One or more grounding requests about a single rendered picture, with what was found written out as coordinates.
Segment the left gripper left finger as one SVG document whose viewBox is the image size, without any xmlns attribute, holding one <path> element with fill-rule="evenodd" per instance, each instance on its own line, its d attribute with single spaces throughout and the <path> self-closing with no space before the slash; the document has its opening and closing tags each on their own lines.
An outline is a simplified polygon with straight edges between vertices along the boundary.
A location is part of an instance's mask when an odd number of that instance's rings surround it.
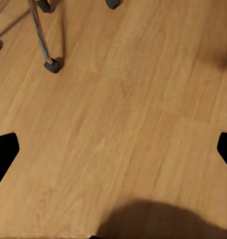
<svg viewBox="0 0 227 239">
<path fill-rule="evenodd" d="M 19 144 L 14 132 L 0 136 L 0 182 L 18 152 Z"/>
</svg>

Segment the swivel chair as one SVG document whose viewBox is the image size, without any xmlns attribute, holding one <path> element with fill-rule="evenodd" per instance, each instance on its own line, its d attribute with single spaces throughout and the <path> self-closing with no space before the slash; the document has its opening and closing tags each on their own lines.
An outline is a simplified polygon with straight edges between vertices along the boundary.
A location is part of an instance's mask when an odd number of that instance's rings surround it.
<svg viewBox="0 0 227 239">
<path fill-rule="evenodd" d="M 0 13 L 5 9 L 8 5 L 10 0 L 0 0 Z M 42 26 L 40 23 L 40 19 L 37 14 L 37 9 L 35 6 L 35 2 L 38 7 L 42 10 L 43 13 L 47 13 L 50 11 L 50 4 L 47 0 L 28 0 L 29 9 L 31 11 L 31 16 L 33 19 L 34 27 L 36 29 L 37 38 L 40 43 L 40 47 L 42 48 L 43 56 L 46 60 L 45 64 L 43 65 L 48 71 L 55 74 L 60 64 L 55 61 L 53 58 L 50 57 L 49 51 L 45 42 L 44 35 L 42 33 Z M 118 5 L 120 0 L 105 0 L 108 8 L 112 10 L 114 6 Z"/>
</svg>

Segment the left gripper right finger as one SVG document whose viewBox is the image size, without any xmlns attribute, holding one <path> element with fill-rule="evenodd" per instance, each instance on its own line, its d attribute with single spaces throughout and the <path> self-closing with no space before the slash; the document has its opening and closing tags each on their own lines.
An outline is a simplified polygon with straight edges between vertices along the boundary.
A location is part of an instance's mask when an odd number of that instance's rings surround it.
<svg viewBox="0 0 227 239">
<path fill-rule="evenodd" d="M 227 133 L 226 132 L 221 133 L 219 137 L 219 141 L 218 141 L 217 150 L 227 164 Z"/>
</svg>

